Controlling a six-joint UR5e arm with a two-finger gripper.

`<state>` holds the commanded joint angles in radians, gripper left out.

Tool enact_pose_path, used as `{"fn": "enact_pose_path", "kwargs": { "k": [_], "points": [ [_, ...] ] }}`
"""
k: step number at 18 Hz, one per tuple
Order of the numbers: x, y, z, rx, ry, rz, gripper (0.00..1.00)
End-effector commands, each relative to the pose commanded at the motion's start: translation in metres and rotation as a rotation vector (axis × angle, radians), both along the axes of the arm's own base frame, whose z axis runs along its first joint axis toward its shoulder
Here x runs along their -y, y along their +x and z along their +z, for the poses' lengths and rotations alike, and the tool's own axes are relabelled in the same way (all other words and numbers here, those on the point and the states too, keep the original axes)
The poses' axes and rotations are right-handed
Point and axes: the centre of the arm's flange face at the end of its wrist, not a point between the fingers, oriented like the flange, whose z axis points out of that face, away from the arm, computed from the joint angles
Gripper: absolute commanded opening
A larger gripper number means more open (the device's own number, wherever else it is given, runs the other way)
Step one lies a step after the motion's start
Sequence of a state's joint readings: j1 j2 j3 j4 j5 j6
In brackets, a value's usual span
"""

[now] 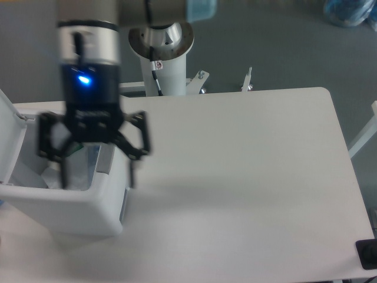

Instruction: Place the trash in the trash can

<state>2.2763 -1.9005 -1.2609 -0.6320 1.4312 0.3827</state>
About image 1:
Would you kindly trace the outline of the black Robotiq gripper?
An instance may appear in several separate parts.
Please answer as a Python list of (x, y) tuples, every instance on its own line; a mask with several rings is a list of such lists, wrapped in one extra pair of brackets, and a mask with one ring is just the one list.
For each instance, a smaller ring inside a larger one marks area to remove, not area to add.
[[(77, 143), (113, 143), (130, 160), (130, 188), (135, 189), (135, 166), (143, 156), (151, 154), (148, 114), (139, 111), (123, 114), (120, 107), (120, 66), (112, 64), (61, 65), (66, 112), (63, 124), (70, 132), (57, 147), (53, 143), (53, 128), (62, 115), (43, 112), (38, 115), (37, 155), (56, 162), (60, 168), (61, 187), (68, 186), (68, 150)], [(120, 126), (130, 123), (141, 134), (142, 147), (134, 147), (120, 132)]]

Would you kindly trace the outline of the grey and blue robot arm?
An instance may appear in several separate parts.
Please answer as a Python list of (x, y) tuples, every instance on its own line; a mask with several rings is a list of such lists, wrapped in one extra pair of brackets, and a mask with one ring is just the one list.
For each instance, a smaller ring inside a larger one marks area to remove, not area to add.
[(61, 187), (69, 184), (66, 159), (72, 146), (113, 144), (131, 162), (151, 152), (145, 111), (120, 106), (121, 27), (165, 28), (212, 18), (216, 1), (58, 1), (57, 31), (66, 111), (39, 115), (37, 153), (59, 164)]

